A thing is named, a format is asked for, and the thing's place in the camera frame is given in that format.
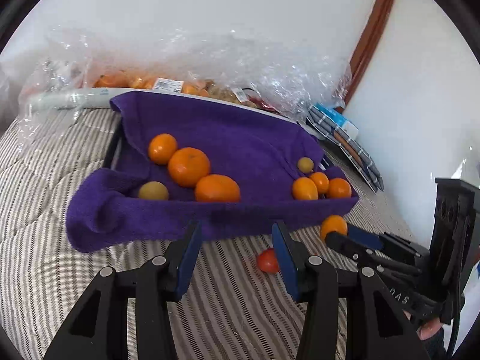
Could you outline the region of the person's right hand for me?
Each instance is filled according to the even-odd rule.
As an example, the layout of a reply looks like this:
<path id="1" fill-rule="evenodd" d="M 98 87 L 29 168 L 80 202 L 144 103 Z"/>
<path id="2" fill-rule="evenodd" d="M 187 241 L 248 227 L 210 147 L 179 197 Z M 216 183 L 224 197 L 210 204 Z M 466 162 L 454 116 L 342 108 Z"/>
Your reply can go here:
<path id="1" fill-rule="evenodd" d="M 431 339 L 435 334 L 437 334 L 443 324 L 440 322 L 439 318 L 432 319 L 428 322 L 425 322 L 419 328 L 416 329 L 416 334 L 418 335 L 421 341 L 426 341 Z"/>

